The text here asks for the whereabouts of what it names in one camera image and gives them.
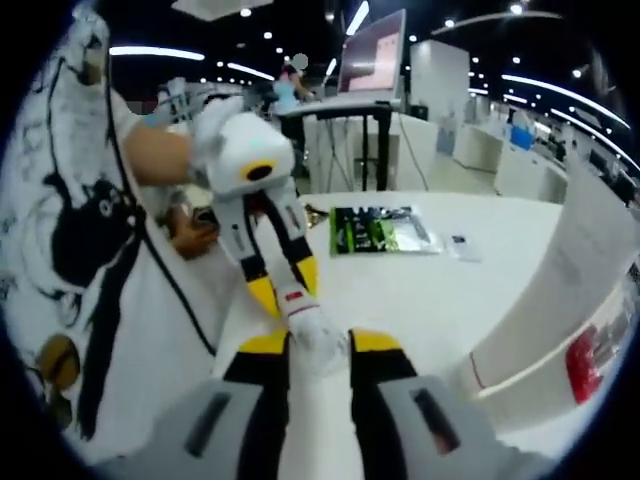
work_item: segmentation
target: monitor screen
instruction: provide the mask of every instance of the monitor screen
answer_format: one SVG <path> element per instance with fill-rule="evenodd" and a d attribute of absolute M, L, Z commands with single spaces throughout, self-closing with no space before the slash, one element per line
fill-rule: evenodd
<path fill-rule="evenodd" d="M 404 16 L 405 11 L 400 10 L 347 39 L 338 93 L 395 89 L 402 60 Z"/>

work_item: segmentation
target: white wall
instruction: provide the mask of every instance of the white wall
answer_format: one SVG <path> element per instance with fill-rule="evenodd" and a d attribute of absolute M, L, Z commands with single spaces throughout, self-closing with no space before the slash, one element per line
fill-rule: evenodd
<path fill-rule="evenodd" d="M 429 107 L 441 123 L 451 112 L 462 121 L 469 99 L 469 52 L 429 40 L 411 47 L 411 102 Z"/>

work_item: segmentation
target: brown object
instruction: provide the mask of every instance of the brown object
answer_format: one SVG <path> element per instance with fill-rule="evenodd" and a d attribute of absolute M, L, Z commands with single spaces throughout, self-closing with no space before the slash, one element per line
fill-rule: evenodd
<path fill-rule="evenodd" d="M 63 392 L 80 376 L 80 357 L 73 341 L 56 334 L 47 340 L 37 359 L 38 369 L 45 381 Z"/>

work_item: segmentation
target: black cable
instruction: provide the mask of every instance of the black cable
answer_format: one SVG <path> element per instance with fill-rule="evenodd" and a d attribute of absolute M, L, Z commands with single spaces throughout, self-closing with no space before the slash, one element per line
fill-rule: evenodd
<path fill-rule="evenodd" d="M 342 144 L 344 145 L 344 158 L 347 160 L 347 165 L 353 165 L 355 162 L 353 161 L 353 159 L 349 158 L 349 145 L 347 142 L 347 137 L 349 134 L 349 117 L 345 117 L 343 119 L 342 126 L 344 127 L 343 135 L 345 139 L 345 141 L 342 142 Z M 351 191 L 354 192 L 356 189 L 356 179 L 355 174 L 353 176 L 349 175 L 351 172 L 353 172 L 353 169 L 347 167 L 347 172 L 345 173 L 345 175 L 347 176 L 347 185 L 349 186 Z"/>
<path fill-rule="evenodd" d="M 404 129 L 404 124 L 402 123 L 401 113 L 398 113 L 398 122 L 400 123 L 400 130 L 402 131 L 402 135 L 404 136 L 404 139 L 407 142 L 407 147 L 409 147 L 409 154 L 411 155 L 411 161 L 413 162 L 413 165 L 416 167 L 416 170 L 418 170 L 418 173 L 420 174 L 420 179 L 422 180 L 422 185 L 424 186 L 424 190 L 428 192 L 429 186 L 427 185 L 427 179 L 424 177 L 422 170 L 420 170 L 420 167 L 418 166 L 418 161 L 416 160 L 416 156 L 413 153 L 413 148 L 411 148 L 411 142 L 409 142 L 409 136 L 407 135 L 407 132 Z"/>
<path fill-rule="evenodd" d="M 349 182 L 347 173 L 344 171 L 344 168 L 342 167 L 342 165 L 340 165 L 340 162 L 338 161 L 338 154 L 336 153 L 336 139 L 333 136 L 333 118 L 328 118 L 327 120 L 324 121 L 324 123 L 327 126 L 327 133 L 329 134 L 329 143 L 331 145 L 331 164 L 329 166 L 329 176 L 327 177 L 326 193 L 329 193 L 331 189 L 331 177 L 333 175 L 334 164 L 338 165 L 338 168 L 340 169 L 340 174 L 342 175 L 342 179 L 344 180 L 344 183 L 347 185 L 347 188 L 353 192 L 353 185 L 351 185 L 351 183 Z"/>
<path fill-rule="evenodd" d="M 124 191 L 128 195 L 130 195 L 131 198 L 135 199 L 136 196 L 133 193 L 133 189 L 131 188 L 131 185 L 129 183 L 129 179 L 127 177 L 127 172 L 126 172 L 126 169 L 124 167 L 124 161 L 122 159 L 122 152 L 120 152 L 120 146 L 119 146 L 118 138 L 117 138 L 117 135 L 116 135 L 115 122 L 113 120 L 113 104 L 112 104 L 112 101 L 111 101 L 111 61 L 110 61 L 108 53 L 107 53 L 106 65 L 107 65 L 107 68 L 106 68 L 106 75 L 105 75 L 105 77 L 106 77 L 106 82 L 105 82 L 106 83 L 106 92 L 105 92 L 105 95 L 106 95 L 106 101 L 107 101 L 107 116 L 108 116 L 108 129 L 109 129 L 108 130 L 108 135 L 109 135 L 109 138 L 111 139 L 111 144 L 113 145 L 113 150 L 114 150 L 114 153 L 115 153 L 115 156 L 116 156 L 116 163 L 118 164 L 118 170 L 120 172 L 120 176 L 122 177 L 122 187 L 123 187 Z M 187 316 L 189 317 L 189 320 L 191 321 L 191 323 L 193 325 L 193 328 L 195 329 L 196 334 L 198 335 L 198 338 L 202 342 L 202 345 L 207 350 L 207 353 L 209 353 L 211 356 L 215 357 L 216 356 L 215 347 L 213 345 L 211 345 L 209 343 L 209 341 L 207 340 L 207 337 L 204 334 L 204 331 L 202 330 L 202 327 L 200 326 L 200 323 L 198 322 L 196 314 L 193 311 L 193 308 L 189 304 L 189 301 L 187 300 L 186 295 L 182 291 L 182 288 L 180 288 L 180 286 L 178 285 L 178 282 L 176 282 L 175 278 L 173 277 L 173 275 L 169 271 L 169 268 L 167 267 L 167 265 L 165 264 L 164 260 L 160 256 L 160 253 L 156 249 L 156 246 L 154 245 L 153 241 L 151 240 L 151 237 L 149 235 L 149 231 L 148 231 L 146 225 L 143 224 L 142 228 L 140 230 L 141 230 L 141 234 L 142 234 L 142 241 L 147 246 L 147 248 L 149 249 L 149 253 L 151 254 L 151 258 L 154 259 L 154 261 L 156 262 L 156 264 L 160 268 L 160 271 L 162 272 L 164 277 L 169 282 L 169 285 L 171 285 L 171 288 L 174 290 L 174 292 L 178 296 L 178 299 L 180 300 L 180 303 L 182 303 L 182 306 L 184 307 L 185 311 L 187 312 Z"/>

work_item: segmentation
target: white robot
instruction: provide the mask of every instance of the white robot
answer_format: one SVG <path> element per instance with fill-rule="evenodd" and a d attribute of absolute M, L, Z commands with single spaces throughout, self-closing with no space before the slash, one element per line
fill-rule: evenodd
<path fill-rule="evenodd" d="M 258 210 L 269 219 L 294 278 L 311 295 L 316 293 L 316 261 L 291 177 L 291 142 L 254 113 L 233 114 L 242 109 L 243 100 L 231 98 L 211 102 L 198 116 L 194 177 L 199 183 L 206 181 L 213 192 L 221 242 L 242 268 L 249 291 L 269 313 L 279 316 L 276 293 L 254 237 L 252 212 Z"/>

